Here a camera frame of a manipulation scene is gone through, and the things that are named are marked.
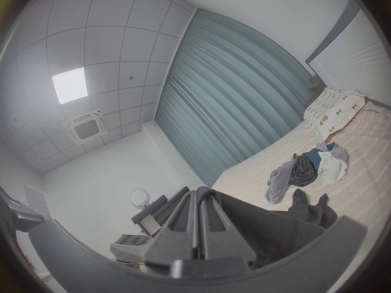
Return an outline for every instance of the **pillow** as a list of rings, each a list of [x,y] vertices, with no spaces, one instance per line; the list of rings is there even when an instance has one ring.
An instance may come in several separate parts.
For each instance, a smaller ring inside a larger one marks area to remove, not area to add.
[[[326,87],[305,110],[304,120],[324,142],[330,134],[345,127],[364,104],[364,95],[356,91]]]

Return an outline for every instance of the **white pillow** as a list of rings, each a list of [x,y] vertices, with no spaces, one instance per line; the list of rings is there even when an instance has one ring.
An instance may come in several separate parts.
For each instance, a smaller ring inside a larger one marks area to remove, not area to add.
[[[304,112],[306,120],[321,141],[345,125],[364,106],[364,95],[353,91],[326,87]]]

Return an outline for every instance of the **air vent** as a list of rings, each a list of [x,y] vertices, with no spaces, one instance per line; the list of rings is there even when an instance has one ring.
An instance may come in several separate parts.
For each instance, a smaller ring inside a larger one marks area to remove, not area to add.
[[[76,145],[107,134],[101,109],[67,120],[63,123],[63,127]]]

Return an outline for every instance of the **white towel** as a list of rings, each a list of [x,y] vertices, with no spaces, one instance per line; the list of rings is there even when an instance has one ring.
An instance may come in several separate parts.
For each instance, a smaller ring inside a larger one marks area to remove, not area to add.
[[[331,152],[318,152],[318,154],[321,158],[318,174],[322,175],[328,184],[332,186],[346,177],[348,165],[342,159],[335,158]]]

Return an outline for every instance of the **teal curtain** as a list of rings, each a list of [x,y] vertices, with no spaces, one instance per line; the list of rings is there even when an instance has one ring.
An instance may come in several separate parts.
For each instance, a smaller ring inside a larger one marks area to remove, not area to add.
[[[198,10],[178,49],[156,122],[211,186],[302,120],[310,75],[260,32]]]

